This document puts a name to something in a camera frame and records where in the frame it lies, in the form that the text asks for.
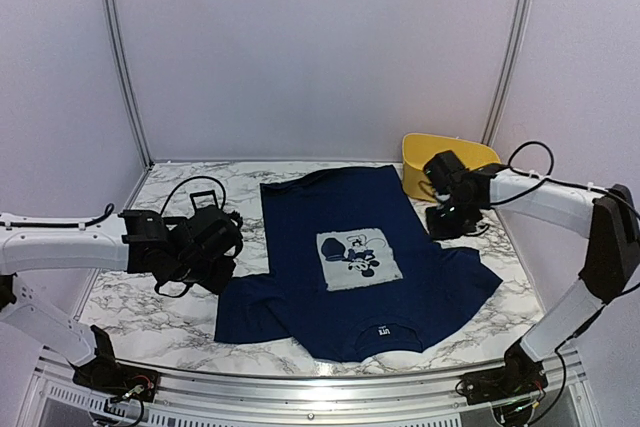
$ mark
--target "robotic arm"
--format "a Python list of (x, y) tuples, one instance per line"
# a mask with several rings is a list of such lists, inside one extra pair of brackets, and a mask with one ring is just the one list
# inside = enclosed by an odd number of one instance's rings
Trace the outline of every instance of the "robotic arm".
[(242, 218), (214, 205), (190, 218), (163, 218), (150, 210), (125, 210), (91, 221), (0, 215), (0, 322), (13, 325), (60, 353), (75, 369), (74, 382), (114, 395), (146, 380), (141, 400), (153, 400), (158, 373), (120, 364), (106, 332), (81, 324), (38, 298), (17, 274), (34, 269), (87, 268), (152, 273), (156, 292), (183, 282), (184, 295), (199, 284), (214, 294), (231, 279), (242, 249)]
[(452, 151), (437, 154), (424, 172), (438, 202), (427, 209), (435, 239), (475, 230), (482, 218), (479, 209), (491, 208), (544, 220), (589, 239), (584, 267), (558, 304), (507, 349), (504, 367), (465, 374), (459, 393), (472, 405), (546, 387), (542, 360), (581, 335), (606, 305), (626, 293), (640, 263), (640, 231), (631, 193), (622, 185), (607, 190), (582, 187), (501, 164), (470, 171)]

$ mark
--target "cartoon character print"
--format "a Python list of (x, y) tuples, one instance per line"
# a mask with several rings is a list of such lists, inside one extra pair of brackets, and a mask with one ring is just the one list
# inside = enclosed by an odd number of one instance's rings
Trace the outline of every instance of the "cartoon character print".
[(347, 237), (349, 246), (346, 247), (335, 237), (325, 239), (321, 251), (329, 262), (345, 262), (349, 270), (359, 271), (363, 277), (373, 277), (373, 267), (378, 267), (380, 262), (376, 260), (375, 249), (387, 245), (383, 239), (370, 239), (363, 234)]

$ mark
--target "metal frame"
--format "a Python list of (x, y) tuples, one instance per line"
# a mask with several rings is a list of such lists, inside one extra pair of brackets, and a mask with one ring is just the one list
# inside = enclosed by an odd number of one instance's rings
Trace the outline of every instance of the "metal frame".
[(531, 0), (516, 0), (516, 9), (513, 15), (507, 51), (504, 56), (504, 62), (502, 63), (502, 71), (500, 72), (496, 92), (493, 96), (487, 123), (484, 128), (484, 133), (482, 134), (482, 143), (486, 145), (493, 144), (507, 102), (509, 86), (511, 85), (516, 60), (520, 53), (527, 27), (530, 6)]
[(118, 9), (116, 8), (116, 0), (103, 0), (105, 16), (107, 19), (107, 28), (109, 31), (109, 42), (118, 74), (120, 88), (124, 98), (127, 117), (131, 124), (131, 130), (136, 143), (138, 154), (145, 168), (149, 169), (153, 166), (153, 159), (149, 151), (149, 145), (144, 133), (142, 118), (138, 110), (135, 92), (131, 83), (129, 67), (127, 66), (127, 58), (124, 52), (124, 43), (122, 41), (122, 33), (120, 31), (120, 21), (118, 19)]
[[(574, 350), (565, 351), (564, 355), (568, 392), (580, 425), (597, 427), (580, 358)], [(239, 376), (154, 367), (162, 377), (155, 402), (146, 406), (148, 417), (142, 425), (357, 424), (364, 427), (375, 424), (395, 427), (437, 426), (435, 422), (440, 421), (443, 426), (450, 422), (455, 427), (455, 419), (459, 419), (460, 414), (489, 407), (488, 404), (468, 406), (464, 398), (454, 393), (460, 375), (498, 365), (500, 362), (494, 361), (463, 368), (365, 378)], [(553, 398), (562, 380), (562, 367), (557, 358), (545, 361), (544, 365), (550, 381), (549, 398)], [(100, 402), (106, 395), (74, 385), (72, 375), (73, 370), (62, 357), (48, 349), (43, 350), (17, 426), (39, 425), (48, 398), (76, 407), (86, 406), (99, 413)]]

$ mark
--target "white wall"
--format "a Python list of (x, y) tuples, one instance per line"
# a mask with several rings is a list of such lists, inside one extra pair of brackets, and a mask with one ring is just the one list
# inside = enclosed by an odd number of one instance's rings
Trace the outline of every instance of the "white wall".
[[(640, 204), (640, 0), (533, 0), (495, 148), (541, 139), (558, 178), (627, 184)], [(519, 165), (542, 169), (544, 154)], [(545, 304), (576, 278), (586, 242), (538, 221), (508, 226)], [(640, 281), (636, 275), (632, 283)], [(579, 343), (603, 425), (640, 425), (640, 294), (615, 301)]]
[(479, 140), (516, 0), (118, 0), (159, 159), (397, 159)]
[[(0, 211), (93, 216), (122, 207), (142, 165), (102, 0), (0, 0)], [(87, 273), (25, 275), (70, 311)], [(0, 425), (14, 425), (40, 346), (0, 326)]]

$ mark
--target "marble tabletop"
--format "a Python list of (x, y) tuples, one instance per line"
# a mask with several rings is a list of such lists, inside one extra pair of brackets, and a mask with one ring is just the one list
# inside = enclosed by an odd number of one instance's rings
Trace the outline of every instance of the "marble tabletop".
[[(134, 208), (159, 210), (171, 189), (194, 175), (219, 179), (227, 190), (225, 210), (244, 218), (245, 247), (236, 276), (269, 271), (262, 222), (259, 184), (300, 177), (319, 169), (348, 165), (379, 166), (355, 162), (197, 162), (156, 165)], [(209, 188), (194, 181), (181, 189), (165, 215), (191, 215), (187, 192)], [(424, 222), (425, 202), (412, 203)], [(195, 286), (185, 297), (170, 299), (153, 291), (149, 275), (101, 273), (90, 293), (81, 320), (104, 328), (119, 358), (186, 370), (254, 375), (366, 375), (419, 371), (459, 366), (501, 358), (504, 350), (524, 334), (542, 311), (500, 222), (488, 213), (490, 227), (480, 237), (443, 242), (445, 247), (467, 246), (480, 251), (483, 263), (503, 283), (475, 317), (461, 330), (425, 352), (386, 352), (361, 363), (319, 361), (294, 339), (248, 345), (214, 342), (217, 297)], [(181, 284), (171, 287), (176, 294)]]

